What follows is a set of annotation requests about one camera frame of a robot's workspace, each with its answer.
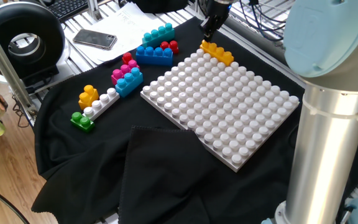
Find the white baseplate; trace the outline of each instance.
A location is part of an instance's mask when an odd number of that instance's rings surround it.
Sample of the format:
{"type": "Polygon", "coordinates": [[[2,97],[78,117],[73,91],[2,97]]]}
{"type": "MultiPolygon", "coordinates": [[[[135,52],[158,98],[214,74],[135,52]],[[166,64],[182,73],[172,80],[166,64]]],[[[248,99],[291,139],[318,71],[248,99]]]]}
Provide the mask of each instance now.
{"type": "Polygon", "coordinates": [[[92,102],[92,107],[89,106],[84,109],[83,116],[86,116],[91,121],[94,121],[118,99],[119,94],[116,92],[116,89],[109,88],[107,90],[107,94],[100,95],[99,100],[95,100],[92,102]]]}
{"type": "Polygon", "coordinates": [[[202,49],[140,93],[179,128],[194,130],[206,149],[237,172],[299,104],[280,87],[202,49]]]}

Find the green block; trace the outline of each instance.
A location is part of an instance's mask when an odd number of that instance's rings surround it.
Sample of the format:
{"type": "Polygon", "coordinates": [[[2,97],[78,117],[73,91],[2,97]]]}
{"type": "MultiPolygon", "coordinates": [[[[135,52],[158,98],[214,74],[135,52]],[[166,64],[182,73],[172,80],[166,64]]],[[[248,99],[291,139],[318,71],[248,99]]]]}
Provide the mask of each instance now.
{"type": "Polygon", "coordinates": [[[80,112],[75,112],[71,116],[71,123],[78,129],[88,133],[94,128],[94,123],[86,116],[82,116],[80,112]]]}

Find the orange block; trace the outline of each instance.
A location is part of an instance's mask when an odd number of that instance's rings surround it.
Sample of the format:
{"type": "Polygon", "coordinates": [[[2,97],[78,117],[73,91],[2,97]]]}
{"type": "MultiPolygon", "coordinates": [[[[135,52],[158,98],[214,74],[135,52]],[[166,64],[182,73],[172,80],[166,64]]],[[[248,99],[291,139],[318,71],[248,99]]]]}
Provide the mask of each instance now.
{"type": "Polygon", "coordinates": [[[85,86],[84,91],[85,92],[80,94],[80,100],[78,101],[81,110],[91,107],[92,102],[99,99],[98,90],[93,88],[93,86],[85,86]]]}
{"type": "Polygon", "coordinates": [[[203,40],[200,48],[203,49],[205,53],[209,53],[212,57],[216,57],[217,60],[223,62],[226,66],[230,66],[234,61],[231,52],[225,52],[223,47],[217,47],[215,43],[209,43],[203,40]]]}

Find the smartphone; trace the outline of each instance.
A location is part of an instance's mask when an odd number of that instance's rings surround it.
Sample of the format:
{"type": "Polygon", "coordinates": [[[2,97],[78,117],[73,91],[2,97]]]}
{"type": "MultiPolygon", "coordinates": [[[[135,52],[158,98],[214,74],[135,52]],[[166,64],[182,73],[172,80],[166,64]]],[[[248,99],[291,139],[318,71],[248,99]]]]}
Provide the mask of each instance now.
{"type": "Polygon", "coordinates": [[[80,30],[73,39],[74,43],[85,44],[92,47],[110,50],[117,42],[117,37],[111,34],[103,34],[92,30],[80,30]]]}

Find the paper sheet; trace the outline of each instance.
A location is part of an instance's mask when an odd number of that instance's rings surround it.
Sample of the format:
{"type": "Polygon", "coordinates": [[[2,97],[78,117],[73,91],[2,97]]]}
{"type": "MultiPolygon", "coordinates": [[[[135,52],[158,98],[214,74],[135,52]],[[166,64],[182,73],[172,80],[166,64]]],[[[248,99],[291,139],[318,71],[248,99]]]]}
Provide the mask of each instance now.
{"type": "Polygon", "coordinates": [[[117,36],[117,42],[111,50],[98,49],[81,44],[75,47],[82,51],[90,60],[99,65],[112,60],[142,44],[143,35],[163,25],[158,19],[145,15],[136,4],[130,2],[109,16],[92,25],[89,30],[117,36]]]}

